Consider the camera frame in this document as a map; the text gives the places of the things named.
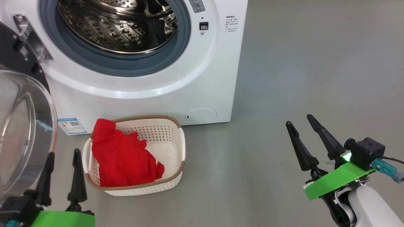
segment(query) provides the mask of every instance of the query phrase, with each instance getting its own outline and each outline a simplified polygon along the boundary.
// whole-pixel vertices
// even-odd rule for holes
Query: white plastic basket
[[[90,138],[84,145],[82,154],[83,169],[90,185],[115,196],[145,195],[175,187],[181,180],[185,165],[185,136],[181,125],[168,116],[125,118],[116,120],[115,123],[116,129],[123,133],[138,132],[138,138],[147,141],[146,149],[153,152],[165,167],[163,177],[142,185],[101,187],[99,164],[92,154],[93,139]],[[88,151],[90,151],[89,161],[87,161]]]

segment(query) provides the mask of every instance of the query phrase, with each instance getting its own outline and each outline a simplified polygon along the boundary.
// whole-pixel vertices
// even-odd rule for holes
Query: gray sticker
[[[24,57],[27,57],[28,56],[28,50],[25,48],[25,46],[23,46],[22,48],[21,48],[21,51],[20,51],[23,55],[24,55]]]
[[[189,2],[191,3],[195,13],[205,11],[205,6],[203,5],[202,0],[189,0]]]

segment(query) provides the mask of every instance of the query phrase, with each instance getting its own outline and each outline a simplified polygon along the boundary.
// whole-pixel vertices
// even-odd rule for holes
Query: black cable
[[[382,158],[382,159],[391,160],[391,161],[395,161],[395,162],[399,162],[399,163],[401,163],[401,164],[404,164],[403,161],[398,160],[398,159],[395,159],[395,158],[389,158],[389,157],[385,157],[385,156],[383,156],[383,157],[381,157],[381,158]]]

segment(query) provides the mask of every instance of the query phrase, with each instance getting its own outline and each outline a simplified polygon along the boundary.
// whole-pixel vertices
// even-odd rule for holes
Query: washing machine
[[[246,9],[247,0],[3,0],[0,64],[49,90],[68,135],[91,133],[98,118],[228,122]]]

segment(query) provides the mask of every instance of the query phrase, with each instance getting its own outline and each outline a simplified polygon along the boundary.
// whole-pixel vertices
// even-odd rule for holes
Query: floor
[[[326,205],[304,194],[309,173],[285,122],[326,170],[333,165],[309,113],[342,144],[371,137],[404,159],[403,10],[402,0],[250,0],[232,121],[184,127],[187,160],[174,189],[114,197],[87,185],[82,206],[97,227],[335,226]],[[59,134],[52,209],[68,206],[72,152],[87,137]],[[371,179],[404,221],[402,185]]]

